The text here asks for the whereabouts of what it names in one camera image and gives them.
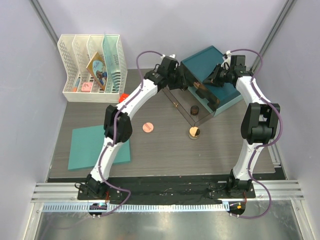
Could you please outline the clear smoked drawer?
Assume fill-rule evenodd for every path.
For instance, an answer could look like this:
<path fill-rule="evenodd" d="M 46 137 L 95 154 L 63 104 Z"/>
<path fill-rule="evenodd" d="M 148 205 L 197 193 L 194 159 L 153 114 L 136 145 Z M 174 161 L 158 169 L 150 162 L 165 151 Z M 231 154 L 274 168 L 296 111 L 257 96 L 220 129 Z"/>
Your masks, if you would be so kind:
<path fill-rule="evenodd" d="M 207 105 L 212 111 L 216 111 L 220 100 L 202 83 L 196 76 L 186 67 L 184 63 L 180 63 L 184 67 L 184 73 L 188 82 L 188 87 L 195 87 L 195 93 L 201 98 L 208 101 Z"/>
<path fill-rule="evenodd" d="M 212 119 L 216 114 L 215 111 L 208 108 L 206 102 L 202 103 L 202 99 L 198 100 L 189 90 L 169 90 L 166 87 L 162 91 L 192 127 L 199 127 Z M 190 114 L 190 108 L 193 105 L 199 107 L 199 113 L 196 116 Z"/>

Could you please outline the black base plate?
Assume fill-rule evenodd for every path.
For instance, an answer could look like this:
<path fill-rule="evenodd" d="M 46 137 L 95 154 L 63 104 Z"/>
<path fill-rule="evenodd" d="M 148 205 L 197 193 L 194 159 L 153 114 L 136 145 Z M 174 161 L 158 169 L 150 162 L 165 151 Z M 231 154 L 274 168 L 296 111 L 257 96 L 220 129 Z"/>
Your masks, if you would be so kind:
<path fill-rule="evenodd" d="M 226 175 L 185 175 L 185 176 L 139 176 L 139 177 L 111 177 L 108 183 L 112 188 L 103 183 L 97 193 L 89 183 L 76 182 L 78 200 L 111 200 L 122 201 L 126 197 L 132 201 L 168 200 L 169 197 L 186 200 L 187 197 L 195 199 L 226 199 L 256 197 L 254 187 L 251 185 L 246 192 L 227 191 Z"/>

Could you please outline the illustrated picture book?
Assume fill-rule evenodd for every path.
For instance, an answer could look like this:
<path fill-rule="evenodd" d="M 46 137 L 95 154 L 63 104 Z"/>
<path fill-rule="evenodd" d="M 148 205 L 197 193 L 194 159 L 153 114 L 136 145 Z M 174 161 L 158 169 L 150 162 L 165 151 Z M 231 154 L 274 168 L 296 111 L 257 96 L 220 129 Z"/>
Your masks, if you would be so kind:
<path fill-rule="evenodd" d="M 98 52 L 93 54 L 86 69 L 92 75 L 99 87 L 102 90 L 105 90 L 108 80 L 108 73 L 105 61 Z"/>

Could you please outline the pink round compact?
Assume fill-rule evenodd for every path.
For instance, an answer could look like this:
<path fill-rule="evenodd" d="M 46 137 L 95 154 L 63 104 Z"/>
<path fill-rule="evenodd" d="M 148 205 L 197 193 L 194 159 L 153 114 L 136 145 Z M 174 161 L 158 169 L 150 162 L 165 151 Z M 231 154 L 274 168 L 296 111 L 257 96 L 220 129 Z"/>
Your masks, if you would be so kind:
<path fill-rule="evenodd" d="M 151 122 L 146 122 L 143 124 L 142 130 L 145 133 L 151 133 L 154 130 L 154 125 Z"/>

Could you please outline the teal drawer cabinet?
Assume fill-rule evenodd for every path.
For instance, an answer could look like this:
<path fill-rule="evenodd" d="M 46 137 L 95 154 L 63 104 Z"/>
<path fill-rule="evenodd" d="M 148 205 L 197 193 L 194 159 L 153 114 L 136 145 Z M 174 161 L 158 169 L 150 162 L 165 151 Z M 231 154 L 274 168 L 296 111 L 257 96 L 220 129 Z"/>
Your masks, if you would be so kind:
<path fill-rule="evenodd" d="M 230 56 L 209 46 L 181 61 L 188 90 L 213 115 L 243 99 L 232 80 L 228 79 Z"/>

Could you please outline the aluminium front rail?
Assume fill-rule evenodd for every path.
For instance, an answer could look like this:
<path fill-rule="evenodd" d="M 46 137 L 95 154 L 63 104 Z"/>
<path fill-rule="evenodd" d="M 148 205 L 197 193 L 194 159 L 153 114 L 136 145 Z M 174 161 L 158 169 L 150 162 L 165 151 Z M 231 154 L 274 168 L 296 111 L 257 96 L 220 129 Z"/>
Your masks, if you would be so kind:
<path fill-rule="evenodd" d="M 177 182 L 139 183 L 131 195 L 116 189 L 94 198 L 78 190 L 78 184 L 38 183 L 31 197 L 32 203 L 42 203 L 48 212 L 106 212 L 120 205 L 118 212 L 195 212 L 227 211 L 251 201 L 301 201 L 304 199 L 296 180 L 263 180 L 254 183 L 248 193 L 226 193 L 224 183 Z"/>

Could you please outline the pink square eraser box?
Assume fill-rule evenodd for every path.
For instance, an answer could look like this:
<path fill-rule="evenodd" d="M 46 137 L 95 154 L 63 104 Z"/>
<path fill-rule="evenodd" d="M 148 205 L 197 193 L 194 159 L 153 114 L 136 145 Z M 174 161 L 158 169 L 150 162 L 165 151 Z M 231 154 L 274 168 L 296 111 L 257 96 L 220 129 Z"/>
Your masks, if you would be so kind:
<path fill-rule="evenodd" d="M 82 93 L 90 93 L 93 87 L 93 82 L 84 82 L 81 86 Z"/>

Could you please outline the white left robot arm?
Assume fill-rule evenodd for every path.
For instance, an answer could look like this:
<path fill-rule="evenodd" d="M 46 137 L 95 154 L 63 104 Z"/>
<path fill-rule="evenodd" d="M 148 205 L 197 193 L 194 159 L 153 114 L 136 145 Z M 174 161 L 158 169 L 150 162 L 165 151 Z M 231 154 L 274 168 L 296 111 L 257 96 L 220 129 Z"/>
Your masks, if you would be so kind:
<path fill-rule="evenodd" d="M 125 100 L 106 108 L 102 149 L 82 190 L 89 198 L 100 200 L 106 195 L 111 186 L 107 179 L 114 159 L 120 147 L 133 133 L 131 119 L 144 103 L 166 87 L 171 90 L 184 90 L 188 87 L 182 66 L 175 69 L 159 66 L 156 70 L 147 72 L 138 87 Z"/>

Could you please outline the dark amber round jar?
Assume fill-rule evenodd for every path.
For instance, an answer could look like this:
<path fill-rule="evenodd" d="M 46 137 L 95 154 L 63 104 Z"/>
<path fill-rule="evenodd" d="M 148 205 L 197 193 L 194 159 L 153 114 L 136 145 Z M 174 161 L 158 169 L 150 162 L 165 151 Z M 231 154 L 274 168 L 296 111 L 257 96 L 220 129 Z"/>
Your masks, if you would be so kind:
<path fill-rule="evenodd" d="M 190 107 L 190 114 L 192 116 L 197 116 L 199 114 L 200 108 L 197 105 L 192 105 Z"/>

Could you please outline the white mesh file organizer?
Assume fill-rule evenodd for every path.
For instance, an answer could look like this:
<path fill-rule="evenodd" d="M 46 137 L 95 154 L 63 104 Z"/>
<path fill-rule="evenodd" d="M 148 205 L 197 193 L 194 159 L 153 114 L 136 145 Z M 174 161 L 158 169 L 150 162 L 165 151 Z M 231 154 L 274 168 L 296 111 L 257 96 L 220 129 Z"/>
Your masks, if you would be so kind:
<path fill-rule="evenodd" d="M 128 75 L 118 34 L 62 34 L 57 42 L 68 102 L 118 103 Z"/>

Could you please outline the red cube block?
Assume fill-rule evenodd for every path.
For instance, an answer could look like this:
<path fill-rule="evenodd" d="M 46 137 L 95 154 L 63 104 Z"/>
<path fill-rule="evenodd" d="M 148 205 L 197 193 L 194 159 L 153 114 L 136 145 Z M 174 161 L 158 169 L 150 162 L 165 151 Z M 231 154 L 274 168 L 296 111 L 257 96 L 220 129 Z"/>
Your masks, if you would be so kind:
<path fill-rule="evenodd" d="M 129 94 L 123 93 L 123 94 L 120 96 L 118 102 L 119 102 L 119 103 L 123 102 L 128 96 L 129 96 Z"/>

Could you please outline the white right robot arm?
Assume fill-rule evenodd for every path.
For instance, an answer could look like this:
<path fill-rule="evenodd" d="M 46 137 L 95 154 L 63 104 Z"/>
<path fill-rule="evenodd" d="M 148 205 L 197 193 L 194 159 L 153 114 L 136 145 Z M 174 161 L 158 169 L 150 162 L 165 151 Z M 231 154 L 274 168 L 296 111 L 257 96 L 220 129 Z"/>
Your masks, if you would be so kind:
<path fill-rule="evenodd" d="M 264 96 L 255 77 L 245 71 L 242 65 L 217 64 L 203 83 L 219 87 L 230 83 L 242 95 L 247 105 L 240 127 L 242 149 L 224 187 L 230 197 L 236 198 L 251 189 L 253 169 L 259 155 L 277 133 L 280 106 L 271 103 Z"/>

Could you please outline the orange blue marker pen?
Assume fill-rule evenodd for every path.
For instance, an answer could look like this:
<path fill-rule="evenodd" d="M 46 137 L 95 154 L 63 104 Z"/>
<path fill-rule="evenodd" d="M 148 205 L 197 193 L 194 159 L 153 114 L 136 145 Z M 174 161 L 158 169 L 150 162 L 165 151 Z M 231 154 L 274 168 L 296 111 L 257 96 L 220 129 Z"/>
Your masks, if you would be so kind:
<path fill-rule="evenodd" d="M 73 87 L 72 87 L 72 89 L 71 89 L 72 92 L 77 92 L 78 87 L 79 87 L 80 80 L 81 80 L 81 78 L 78 77 L 78 78 L 74 81 Z"/>

